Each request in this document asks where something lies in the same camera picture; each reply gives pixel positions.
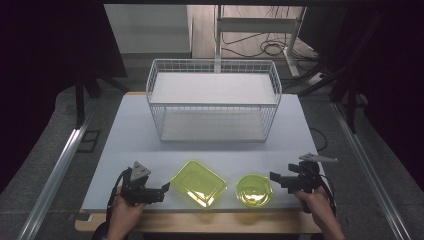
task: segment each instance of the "white metal stand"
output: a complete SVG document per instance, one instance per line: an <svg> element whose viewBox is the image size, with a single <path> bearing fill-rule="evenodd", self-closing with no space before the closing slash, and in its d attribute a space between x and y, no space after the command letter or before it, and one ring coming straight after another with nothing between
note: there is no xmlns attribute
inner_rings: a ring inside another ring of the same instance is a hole
<svg viewBox="0 0 424 240"><path fill-rule="evenodd" d="M302 7L299 15L295 19L222 17L221 7L222 5L218 5L218 14L216 18L215 60L221 60L221 34L223 32L289 33L291 34L291 38L288 46L284 48L284 57L292 76L294 78L300 76L296 64L293 61L292 52L306 7ZM216 62L215 72L220 72L219 61Z"/></svg>

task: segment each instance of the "square yellow plate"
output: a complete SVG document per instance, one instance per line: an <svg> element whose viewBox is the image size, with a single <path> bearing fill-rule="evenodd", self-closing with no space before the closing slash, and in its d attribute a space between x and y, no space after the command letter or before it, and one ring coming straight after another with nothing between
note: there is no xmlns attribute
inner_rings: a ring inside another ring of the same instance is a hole
<svg viewBox="0 0 424 240"><path fill-rule="evenodd" d="M211 209L227 183L196 160L187 162L171 179L171 185L203 209Z"/></svg>

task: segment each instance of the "person's right hand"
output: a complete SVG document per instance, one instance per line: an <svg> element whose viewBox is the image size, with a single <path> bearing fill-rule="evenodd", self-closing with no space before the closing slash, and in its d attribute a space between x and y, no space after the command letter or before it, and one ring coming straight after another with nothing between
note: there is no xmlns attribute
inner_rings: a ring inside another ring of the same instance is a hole
<svg viewBox="0 0 424 240"><path fill-rule="evenodd" d="M315 224L321 229L326 240L345 239L340 224L333 215L328 196L323 187L317 188L313 193L299 190L294 195L301 201L302 205L308 206Z"/></svg>

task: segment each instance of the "person's left hand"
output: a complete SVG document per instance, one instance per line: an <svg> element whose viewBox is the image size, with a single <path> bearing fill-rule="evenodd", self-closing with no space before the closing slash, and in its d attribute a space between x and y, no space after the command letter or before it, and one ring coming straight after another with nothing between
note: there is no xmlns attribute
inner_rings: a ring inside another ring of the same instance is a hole
<svg viewBox="0 0 424 240"><path fill-rule="evenodd" d="M120 192L121 188L119 187L113 201L113 211L107 234L108 240L123 240L131 229L137 225L146 206L145 203L136 206L130 205L119 195Z"/></svg>

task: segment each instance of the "gray carpet floor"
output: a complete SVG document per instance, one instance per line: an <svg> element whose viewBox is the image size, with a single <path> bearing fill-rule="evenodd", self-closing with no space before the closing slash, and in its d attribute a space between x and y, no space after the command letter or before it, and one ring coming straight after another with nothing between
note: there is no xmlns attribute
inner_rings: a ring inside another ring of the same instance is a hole
<svg viewBox="0 0 424 240"><path fill-rule="evenodd" d="M281 78L288 75L287 66L277 64ZM149 64L127 65L128 78L117 79L132 91L143 91L150 70ZM283 82L288 86L292 80ZM41 224L36 239L91 239L92 233L75 230L75 219L84 200L91 178L100 159L123 93L99 80L102 88L96 101L96 110L87 131L98 133L98 141L92 151L75 154L54 201ZM307 82L286 89L296 92L305 88ZM331 85L301 98L306 120L315 145L323 156L337 157L338 163L323 164L326 175L335 187L338 218L347 239L396 239L386 216L370 188L363 170L342 131L336 113L328 100ZM0 196L0 239L16 239L28 214L37 200L47 178L53 170L67 139L75 127L74 89L57 96L56 110L39 141L22 168ZM362 109L356 112L357 136L364 146L377 175L386 187L398 211L406 223L411 239L424 236L424 194L415 184L401 162L391 152L367 121ZM82 143L80 150L92 148L92 143ZM131 239L141 239L141 234ZM228 239L284 239L275 235L232 235Z"/></svg>

